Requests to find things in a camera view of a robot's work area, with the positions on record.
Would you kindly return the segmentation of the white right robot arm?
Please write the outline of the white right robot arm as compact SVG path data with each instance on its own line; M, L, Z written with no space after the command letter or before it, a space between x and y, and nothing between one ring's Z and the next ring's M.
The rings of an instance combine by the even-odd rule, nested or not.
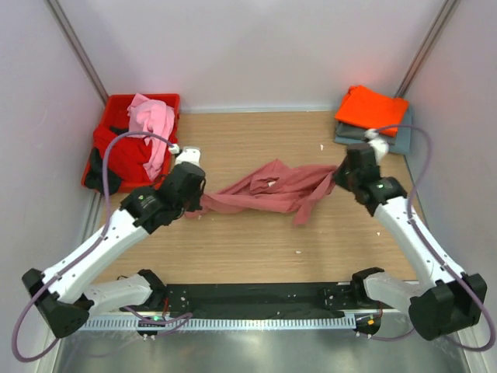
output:
M381 302L397 309L425 340L472 327L480 320L487 284L444 252L408 206L404 187L394 177L381 175L379 161L387 149L374 141L348 145L333 179L390 232L417 282L399 280L379 267L361 270L352 276L351 301L361 308Z

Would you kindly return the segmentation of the dusty rose t-shirt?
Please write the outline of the dusty rose t-shirt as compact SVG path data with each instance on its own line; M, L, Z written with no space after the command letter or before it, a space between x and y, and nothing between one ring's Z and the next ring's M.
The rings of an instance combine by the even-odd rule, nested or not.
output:
M289 167L279 159L265 164L238 182L217 192L204 193L201 209L186 212L198 218L208 212L237 214L245 210L294 214L293 224L304 225L315 205L334 189L334 165ZM272 186L268 182L276 181Z

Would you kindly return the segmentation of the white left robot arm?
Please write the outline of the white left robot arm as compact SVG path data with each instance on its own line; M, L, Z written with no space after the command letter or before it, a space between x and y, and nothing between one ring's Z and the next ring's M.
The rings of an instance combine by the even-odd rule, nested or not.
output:
M36 309L57 338L79 330L89 319L126 306L159 309L167 287L151 270L94 285L123 252L170 225L186 211L200 209L206 174L197 161L179 161L159 188L130 193L98 232L52 267L28 270L22 277Z

